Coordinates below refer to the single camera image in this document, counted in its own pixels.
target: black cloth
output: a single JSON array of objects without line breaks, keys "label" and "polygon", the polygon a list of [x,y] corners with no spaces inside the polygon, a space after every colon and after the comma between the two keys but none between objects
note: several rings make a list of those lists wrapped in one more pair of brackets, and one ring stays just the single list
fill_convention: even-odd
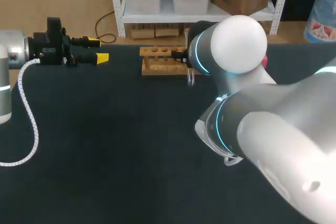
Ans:
[{"label": "black cloth", "polygon": [[[269,47],[279,83],[314,73],[335,45]],[[0,167],[1,223],[311,223],[244,160],[226,167],[194,132],[216,98],[210,77],[141,77],[138,46],[104,46],[96,67],[32,66],[24,88],[40,143],[24,165]],[[30,152],[33,132],[12,91],[0,161]]]}]

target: coiled cable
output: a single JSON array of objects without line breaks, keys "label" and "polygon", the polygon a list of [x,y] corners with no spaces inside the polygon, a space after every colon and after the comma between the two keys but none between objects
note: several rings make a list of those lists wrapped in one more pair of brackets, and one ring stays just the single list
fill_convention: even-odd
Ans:
[{"label": "coiled cable", "polygon": [[31,157],[35,154],[35,152],[37,150],[37,146],[38,146],[38,129],[37,129],[37,125],[36,125],[36,122],[35,122],[34,115],[31,112],[30,106],[28,104],[28,101],[27,101],[27,98],[26,98],[26,95],[25,95],[25,91],[23,90],[23,74],[24,74],[25,70],[30,65],[39,64],[39,63],[40,63],[39,59],[30,60],[27,63],[25,63],[23,65],[23,67],[21,68],[20,72],[19,72],[19,77],[18,77],[18,80],[17,80],[17,85],[18,85],[18,88],[19,88],[21,99],[23,101],[23,104],[24,104],[24,106],[26,108],[27,114],[29,116],[30,122],[31,122],[32,127],[33,127],[33,131],[34,131],[34,146],[31,149],[31,151],[28,154],[28,156],[26,156],[25,158],[21,159],[20,161],[12,162],[12,163],[3,163],[3,162],[0,162],[0,166],[17,166],[17,165],[21,165],[21,164],[27,162],[28,160],[30,160]]}]

